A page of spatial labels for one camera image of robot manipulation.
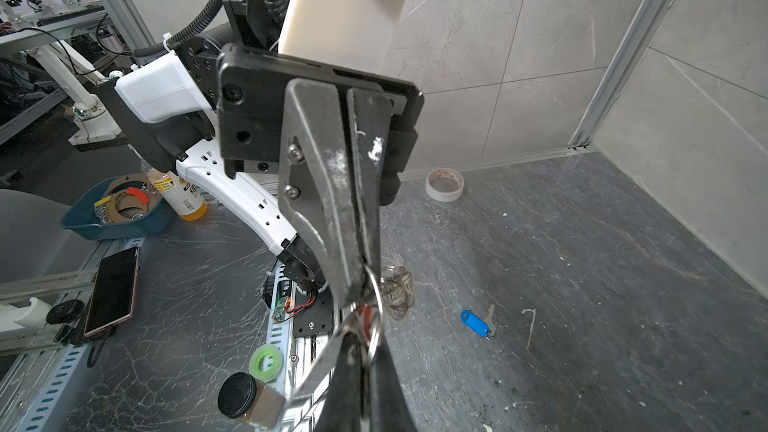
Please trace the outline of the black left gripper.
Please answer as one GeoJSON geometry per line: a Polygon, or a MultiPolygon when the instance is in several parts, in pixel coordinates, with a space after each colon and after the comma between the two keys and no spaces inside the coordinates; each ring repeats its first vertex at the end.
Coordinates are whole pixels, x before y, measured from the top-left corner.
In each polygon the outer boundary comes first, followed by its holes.
{"type": "Polygon", "coordinates": [[[359,301],[362,257],[380,278],[379,208],[399,192],[423,93],[401,79],[237,44],[219,54],[217,79],[226,176],[249,162],[279,169],[283,216],[315,255],[337,304],[359,301]]]}

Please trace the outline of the blue plastic key tag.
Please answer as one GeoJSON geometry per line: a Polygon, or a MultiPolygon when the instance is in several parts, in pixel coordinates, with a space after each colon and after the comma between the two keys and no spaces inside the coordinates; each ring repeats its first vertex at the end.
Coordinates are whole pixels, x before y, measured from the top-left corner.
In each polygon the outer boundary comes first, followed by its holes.
{"type": "Polygon", "coordinates": [[[490,338],[492,336],[491,326],[471,310],[462,311],[460,318],[464,325],[480,337],[490,338]]]}

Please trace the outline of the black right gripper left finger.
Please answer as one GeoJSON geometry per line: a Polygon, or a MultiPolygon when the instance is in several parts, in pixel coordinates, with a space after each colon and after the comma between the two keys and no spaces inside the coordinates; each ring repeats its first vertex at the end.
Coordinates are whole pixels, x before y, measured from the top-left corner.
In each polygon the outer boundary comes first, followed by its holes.
{"type": "Polygon", "coordinates": [[[360,431],[364,390],[363,345],[356,334],[343,336],[326,400],[314,430],[316,432],[360,431]]]}

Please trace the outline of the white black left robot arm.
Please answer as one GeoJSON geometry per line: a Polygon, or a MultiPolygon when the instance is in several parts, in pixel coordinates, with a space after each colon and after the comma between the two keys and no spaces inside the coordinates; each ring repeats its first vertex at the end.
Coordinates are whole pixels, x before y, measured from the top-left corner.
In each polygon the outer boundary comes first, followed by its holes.
{"type": "Polygon", "coordinates": [[[201,187],[298,267],[359,302],[380,267],[424,98],[412,83],[233,43],[223,28],[95,89],[154,168],[201,187]]]}

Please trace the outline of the red plastic key tag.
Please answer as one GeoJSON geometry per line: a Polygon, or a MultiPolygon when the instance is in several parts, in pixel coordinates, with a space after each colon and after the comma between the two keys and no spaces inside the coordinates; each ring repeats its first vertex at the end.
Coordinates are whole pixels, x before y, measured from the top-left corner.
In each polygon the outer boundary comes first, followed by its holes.
{"type": "Polygon", "coordinates": [[[371,327],[374,319],[374,309],[368,305],[359,305],[355,309],[355,316],[357,319],[357,333],[366,340],[370,340],[372,337],[371,327]]]}

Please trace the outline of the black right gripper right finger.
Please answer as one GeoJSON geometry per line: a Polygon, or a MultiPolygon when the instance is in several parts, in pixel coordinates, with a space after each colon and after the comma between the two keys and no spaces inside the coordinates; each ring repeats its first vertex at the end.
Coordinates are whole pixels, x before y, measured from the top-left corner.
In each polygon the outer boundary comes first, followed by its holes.
{"type": "Polygon", "coordinates": [[[394,365],[386,338],[382,336],[367,370],[369,386],[369,430],[372,432],[416,432],[417,427],[394,365]]]}

